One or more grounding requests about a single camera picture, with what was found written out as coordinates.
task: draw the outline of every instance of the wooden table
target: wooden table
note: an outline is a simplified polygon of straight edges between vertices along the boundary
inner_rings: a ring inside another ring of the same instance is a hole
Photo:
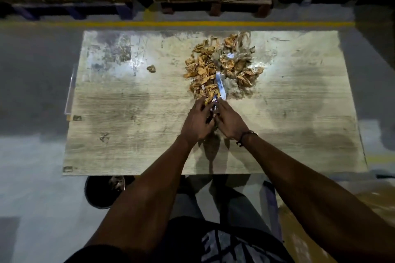
[[[194,102],[184,61],[210,35],[235,32],[85,32],[63,173],[141,174],[175,140]],[[252,31],[252,45],[253,61],[265,67],[256,92],[229,100],[250,129],[316,171],[366,171],[338,32]],[[183,170],[261,172],[220,133],[196,145]]]

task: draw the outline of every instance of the pile of trash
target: pile of trash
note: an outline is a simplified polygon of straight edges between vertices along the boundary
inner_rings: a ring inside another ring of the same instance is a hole
[[[251,94],[251,88],[263,72],[263,67],[252,67],[251,59],[255,46],[250,48],[251,33],[241,32],[230,35],[219,43],[213,36],[195,46],[191,57],[185,61],[187,73],[184,78],[191,78],[190,91],[196,99],[206,96],[205,103],[210,103],[215,96],[220,97],[220,90],[215,81],[220,74],[227,94],[242,98]]]

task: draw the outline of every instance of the hand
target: hand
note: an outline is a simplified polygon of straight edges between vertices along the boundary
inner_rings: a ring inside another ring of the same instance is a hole
[[[206,97],[203,96],[196,100],[181,129],[181,136],[188,141],[191,147],[199,140],[205,138],[215,125],[214,119],[212,119],[209,124],[206,124],[206,120],[210,115],[210,109],[214,104],[210,103],[204,107],[205,98]]]
[[[219,130],[229,139],[239,141],[243,132],[249,131],[241,116],[233,110],[227,101],[221,98],[215,103],[215,122]]]

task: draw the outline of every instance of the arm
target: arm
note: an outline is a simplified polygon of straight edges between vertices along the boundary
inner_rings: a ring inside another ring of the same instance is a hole
[[[249,129],[226,101],[219,102],[217,125],[238,141]],[[257,135],[245,135],[242,143],[306,233],[336,260],[395,261],[395,228],[354,195]]]
[[[203,102],[195,102],[173,145],[121,193],[87,245],[113,245],[140,261],[160,242],[189,152],[214,126],[206,124],[212,105],[202,110]]]

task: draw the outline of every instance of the concrete floor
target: concrete floor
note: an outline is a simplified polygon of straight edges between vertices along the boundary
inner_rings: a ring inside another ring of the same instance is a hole
[[[349,183],[374,179],[374,173],[394,175],[395,45],[394,28],[386,24],[392,11],[378,6],[284,7],[275,8],[264,21],[356,22],[356,28],[339,29],[339,36],[372,172],[330,176]],[[136,21],[148,18],[255,20],[246,13],[224,13],[214,18],[204,12],[174,16],[136,12]],[[103,19],[117,18],[90,17]],[[19,20],[11,17],[8,21]],[[86,202],[85,177],[61,176],[68,127],[64,106],[84,28],[9,26],[7,21],[4,25],[0,27],[0,262],[62,262],[86,243],[106,214]],[[235,176],[228,185],[245,193],[268,221],[266,203],[260,194],[264,178]],[[208,220],[219,221],[208,181],[204,177],[194,179],[196,186],[204,186],[197,194],[198,203]]]

